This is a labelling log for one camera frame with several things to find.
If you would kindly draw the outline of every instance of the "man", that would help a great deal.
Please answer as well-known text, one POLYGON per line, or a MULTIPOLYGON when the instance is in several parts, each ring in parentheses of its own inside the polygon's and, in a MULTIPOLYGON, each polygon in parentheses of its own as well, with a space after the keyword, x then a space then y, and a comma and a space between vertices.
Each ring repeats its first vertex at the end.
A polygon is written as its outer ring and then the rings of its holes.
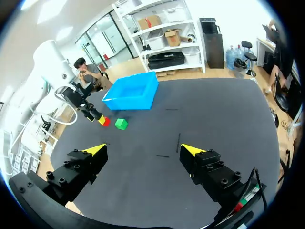
MULTIPOLYGON (((283 30, 279 31, 280 26, 276 23, 274 19, 270 21, 268 26, 269 29, 272 29, 273 25, 279 33, 283 33, 283 30)), ((281 87, 283 87, 287 77, 291 72, 293 61, 293 55, 288 49, 287 44, 285 44, 281 39, 278 39, 274 53, 274 67, 270 75, 268 86, 265 88, 266 94, 269 94, 272 91, 271 87, 275 82, 276 75, 280 77, 280 84, 281 87)))
POLYGON ((74 67, 80 70, 78 78, 81 80, 81 84, 85 86, 87 83, 92 83, 94 85, 94 90, 99 91, 101 89, 109 89, 112 86, 112 83, 103 76, 103 73, 100 72, 95 64, 86 64, 84 58, 79 58, 74 67))

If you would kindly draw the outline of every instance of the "man's hand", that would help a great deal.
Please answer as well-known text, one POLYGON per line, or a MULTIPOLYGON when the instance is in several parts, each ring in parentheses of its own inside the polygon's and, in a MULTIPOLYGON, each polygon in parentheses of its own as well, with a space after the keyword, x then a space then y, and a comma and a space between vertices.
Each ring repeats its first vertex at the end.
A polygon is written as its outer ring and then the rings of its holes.
POLYGON ((86 70, 82 70, 82 74, 83 75, 92 75, 92 73, 89 72, 87 69, 86 70))
POLYGON ((82 72, 78 73, 77 77, 80 79, 80 80, 83 80, 84 79, 84 74, 82 72))

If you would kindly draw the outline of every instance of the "white shelf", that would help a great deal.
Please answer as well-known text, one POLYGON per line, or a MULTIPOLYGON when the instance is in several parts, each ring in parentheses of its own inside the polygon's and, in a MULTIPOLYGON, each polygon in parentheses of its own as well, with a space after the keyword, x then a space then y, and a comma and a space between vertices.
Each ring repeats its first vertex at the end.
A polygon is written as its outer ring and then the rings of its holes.
POLYGON ((141 53, 141 56, 145 56, 145 55, 149 55, 149 54, 154 54, 154 53, 157 53, 157 52, 173 50, 173 49, 181 49, 181 48, 195 47, 195 46, 198 46, 198 44, 197 43, 181 42, 181 44, 179 46, 175 46, 175 47, 166 46, 164 49, 143 51, 141 53))
POLYGON ((121 14, 122 17, 128 15, 128 14, 135 14, 139 11, 142 11, 142 10, 145 10, 147 8, 150 8, 150 7, 153 7, 153 6, 156 6, 158 4, 163 4, 163 3, 166 3, 166 2, 170 2, 170 1, 173 1, 173 0, 151 0, 151 1, 147 1, 137 7, 135 7, 134 9, 132 10, 129 10, 127 12, 124 12, 121 14))
POLYGON ((180 64, 177 66, 171 66, 171 67, 166 67, 166 68, 158 68, 158 69, 152 69, 149 70, 150 72, 164 72, 164 71, 172 71, 172 70, 177 70, 177 69, 188 69, 188 68, 202 68, 202 64, 198 63, 198 64, 180 64))
POLYGON ((188 20, 184 20, 184 21, 175 21, 175 22, 170 22, 170 23, 164 23, 164 24, 161 24, 161 25, 153 26, 149 29, 145 29, 145 30, 141 30, 139 32, 136 32, 136 33, 132 34, 132 37, 137 37, 137 36, 142 35, 144 33, 151 32, 153 30, 157 30, 157 29, 161 29, 161 28, 165 28, 165 27, 170 27, 170 26, 173 26, 173 25, 188 24, 188 23, 193 23, 193 22, 194 21, 192 19, 188 19, 188 20))

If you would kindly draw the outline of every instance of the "black marking line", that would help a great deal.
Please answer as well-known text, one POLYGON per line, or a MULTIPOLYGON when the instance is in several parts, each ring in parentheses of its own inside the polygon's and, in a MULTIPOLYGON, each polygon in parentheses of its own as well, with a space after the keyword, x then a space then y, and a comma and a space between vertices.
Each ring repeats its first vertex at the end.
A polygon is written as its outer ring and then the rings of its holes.
POLYGON ((169 156, 164 156, 164 155, 159 155, 159 154, 156 154, 156 156, 167 157, 167 158, 169 158, 169 156))
POLYGON ((179 133, 179 136, 178 136, 178 143, 177 143, 176 153, 178 153, 178 149, 179 149, 180 135, 181 135, 181 133, 179 133))

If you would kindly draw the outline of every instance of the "screw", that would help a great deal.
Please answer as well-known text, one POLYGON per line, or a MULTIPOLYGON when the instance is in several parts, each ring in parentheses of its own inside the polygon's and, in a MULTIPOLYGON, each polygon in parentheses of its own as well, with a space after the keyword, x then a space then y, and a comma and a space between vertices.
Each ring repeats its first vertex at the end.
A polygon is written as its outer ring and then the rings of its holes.
POLYGON ((24 187, 20 187, 20 188, 19 188, 19 192, 25 193, 25 188, 24 188, 24 187))
POLYGON ((67 181, 66 181, 66 179, 65 178, 60 178, 59 179, 59 184, 61 185, 61 186, 65 186, 66 184, 67 184, 67 181))
POLYGON ((68 165, 69 165, 69 162, 68 162, 68 161, 64 161, 64 162, 63 162, 63 166, 68 167, 68 165))
POLYGON ((212 165, 207 165, 206 168, 210 170, 210 169, 213 168, 213 166, 212 165))
POLYGON ((237 177, 240 177, 240 175, 241 175, 241 172, 239 172, 239 171, 236 171, 236 172, 234 173, 234 175, 235 175, 235 176, 237 176, 237 177))
POLYGON ((47 172, 47 178, 50 179, 50 180, 53 180, 54 179, 54 174, 51 171, 48 171, 47 172))
POLYGON ((76 171, 78 171, 80 167, 81 167, 80 165, 75 165, 75 166, 74 166, 74 169, 75 169, 76 171))
POLYGON ((227 179, 222 179, 221 180, 222 187, 225 187, 228 183, 229 183, 229 181, 227 179))

